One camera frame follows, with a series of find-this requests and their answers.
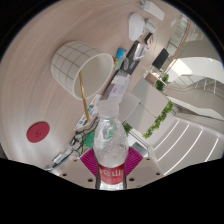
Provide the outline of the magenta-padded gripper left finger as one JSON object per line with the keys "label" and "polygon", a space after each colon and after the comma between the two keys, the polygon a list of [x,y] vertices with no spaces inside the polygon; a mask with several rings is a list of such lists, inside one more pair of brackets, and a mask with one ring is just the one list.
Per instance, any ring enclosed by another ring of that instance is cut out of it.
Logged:
{"label": "magenta-padded gripper left finger", "polygon": [[89,149],[80,158],[71,156],[60,176],[81,187],[98,189],[99,166],[94,151]]}

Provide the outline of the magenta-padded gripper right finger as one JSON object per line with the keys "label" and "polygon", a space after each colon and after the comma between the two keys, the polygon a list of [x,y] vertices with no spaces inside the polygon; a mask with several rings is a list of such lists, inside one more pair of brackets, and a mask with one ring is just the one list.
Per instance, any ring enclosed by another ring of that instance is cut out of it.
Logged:
{"label": "magenta-padded gripper right finger", "polygon": [[143,157],[132,147],[124,164],[124,188],[134,189],[146,186],[163,177],[157,163],[150,157]]}

